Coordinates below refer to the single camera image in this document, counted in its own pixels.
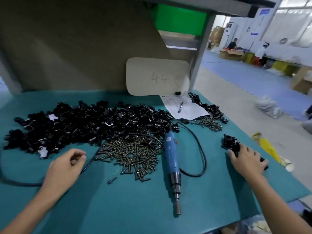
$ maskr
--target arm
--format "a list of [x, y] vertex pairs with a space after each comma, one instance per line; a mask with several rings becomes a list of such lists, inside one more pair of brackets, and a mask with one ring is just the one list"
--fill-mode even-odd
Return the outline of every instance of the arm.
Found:
[[40, 191], [0, 234], [29, 234], [60, 197], [75, 183], [85, 163], [85, 152], [71, 149], [50, 163]]
[[269, 185], [262, 172], [268, 161], [260, 162], [260, 154], [241, 144], [238, 157], [228, 150], [232, 164], [251, 186], [273, 234], [311, 234], [312, 228]]

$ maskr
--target blue electric screwdriver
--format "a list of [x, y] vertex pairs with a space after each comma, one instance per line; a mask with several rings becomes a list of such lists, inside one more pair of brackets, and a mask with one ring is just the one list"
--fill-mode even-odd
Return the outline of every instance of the blue electric screwdriver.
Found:
[[174, 138], [174, 133], [171, 130], [167, 134], [165, 134], [164, 147], [165, 157], [167, 159], [169, 167], [170, 186], [174, 190], [174, 197], [176, 199], [176, 211], [177, 215], [181, 215], [181, 209], [179, 204], [181, 194], [181, 174], [179, 165], [177, 163], [177, 143]]

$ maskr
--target hand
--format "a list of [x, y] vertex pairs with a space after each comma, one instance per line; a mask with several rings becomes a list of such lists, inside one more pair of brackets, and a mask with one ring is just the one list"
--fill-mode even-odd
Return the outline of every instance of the hand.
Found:
[[59, 199], [78, 179], [86, 161], [86, 152], [71, 149], [50, 163], [40, 192]]
[[247, 181], [250, 178], [262, 176], [264, 168], [269, 164], [268, 160], [260, 162], [260, 153], [253, 151], [251, 148], [240, 144], [241, 148], [238, 157], [232, 150], [228, 150], [231, 162], [238, 173]]

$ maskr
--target yellow plastic bag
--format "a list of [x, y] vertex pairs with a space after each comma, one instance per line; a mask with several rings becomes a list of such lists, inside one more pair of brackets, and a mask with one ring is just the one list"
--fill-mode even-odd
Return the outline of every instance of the yellow plastic bag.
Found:
[[271, 143], [262, 137], [260, 132], [255, 133], [252, 136], [252, 139], [260, 145], [261, 148], [263, 148], [269, 155], [271, 155], [276, 161], [278, 161], [280, 164], [281, 163], [281, 158], [274, 149], [273, 145]]

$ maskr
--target blue sign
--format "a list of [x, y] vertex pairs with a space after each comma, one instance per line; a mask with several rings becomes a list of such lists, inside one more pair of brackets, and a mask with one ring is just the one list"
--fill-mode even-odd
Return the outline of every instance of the blue sign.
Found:
[[269, 12], [270, 12], [270, 9], [263, 9], [263, 10], [261, 10], [260, 15], [266, 15]]

